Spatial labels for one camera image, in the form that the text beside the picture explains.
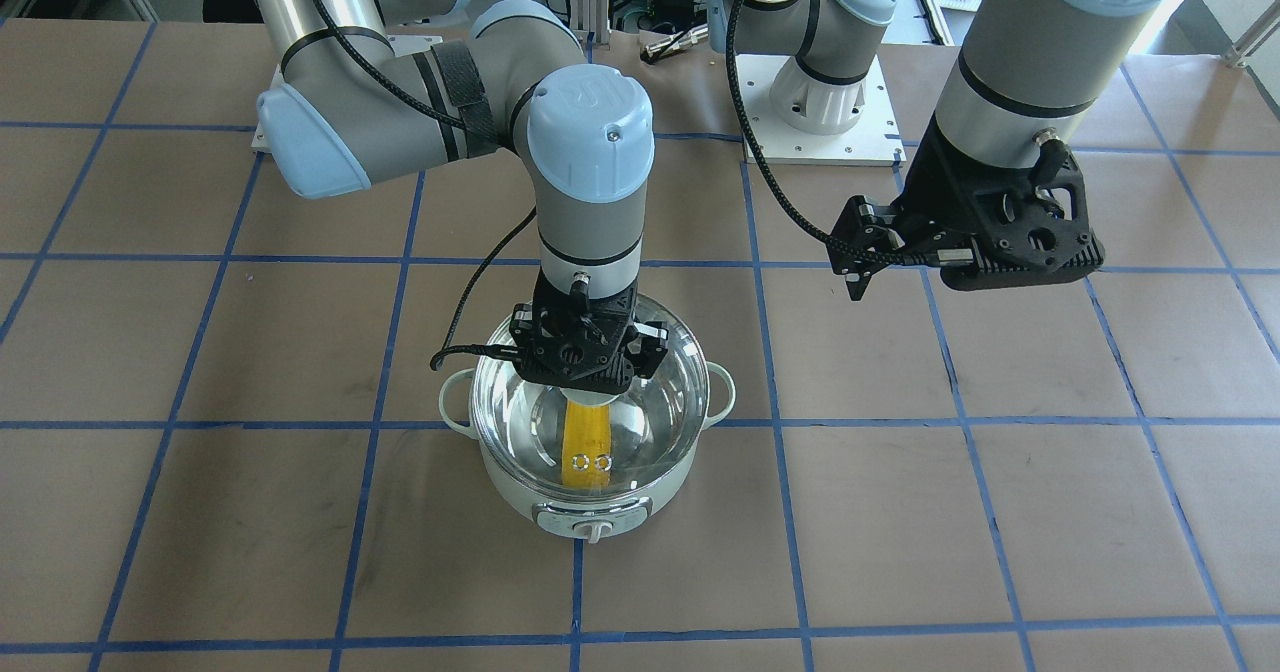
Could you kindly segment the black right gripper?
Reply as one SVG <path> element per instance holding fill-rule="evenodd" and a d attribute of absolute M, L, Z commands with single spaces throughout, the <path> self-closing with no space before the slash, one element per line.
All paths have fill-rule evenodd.
<path fill-rule="evenodd" d="M 637 284 L 599 300 L 581 279 L 561 292 L 539 274 L 532 300 L 513 308 L 515 371 L 525 381 L 620 396 L 636 378 L 652 379 L 668 352 L 669 325 L 639 321 Z"/>

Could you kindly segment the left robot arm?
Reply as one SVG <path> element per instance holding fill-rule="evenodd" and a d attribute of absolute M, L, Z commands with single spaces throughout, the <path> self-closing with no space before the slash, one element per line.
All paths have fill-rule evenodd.
<path fill-rule="evenodd" d="M 861 300 L 883 268 L 940 268 L 954 291 L 1074 283 L 1105 248 L 1091 227 L 1070 134 L 1165 0 L 982 0 L 902 193 L 855 195 L 829 233 L 781 207 L 824 243 Z M 782 54 L 772 104 L 815 134 L 851 128 L 897 0 L 708 0 L 710 44 Z"/>

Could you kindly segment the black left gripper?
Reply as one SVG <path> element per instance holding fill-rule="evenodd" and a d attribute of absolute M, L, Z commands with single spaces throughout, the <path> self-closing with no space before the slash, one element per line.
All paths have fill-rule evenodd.
<path fill-rule="evenodd" d="M 832 236 L 883 256 L 925 257 L 959 292 L 1074 283 L 1105 262 L 1083 172 L 1052 128 L 1034 136 L 1030 163 L 1002 169 L 968 157 L 931 122 L 902 195 L 887 206 L 854 195 Z M 883 268 L 832 251 L 854 302 Z"/>

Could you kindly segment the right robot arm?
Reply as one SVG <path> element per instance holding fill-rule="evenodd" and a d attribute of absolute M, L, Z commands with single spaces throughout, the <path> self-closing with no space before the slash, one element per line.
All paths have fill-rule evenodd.
<path fill-rule="evenodd" d="M 470 35 L 398 54 L 393 26 L 462 12 L 468 0 L 253 0 L 282 81 L 259 122 L 294 193 L 328 198 L 516 154 L 535 192 L 540 273 L 507 343 L 444 340 L 503 358 L 527 381 L 618 396 L 667 355 L 667 325 L 637 317 L 646 180 L 655 157 L 649 95 L 586 61 L 548 6 L 504 0 Z"/>

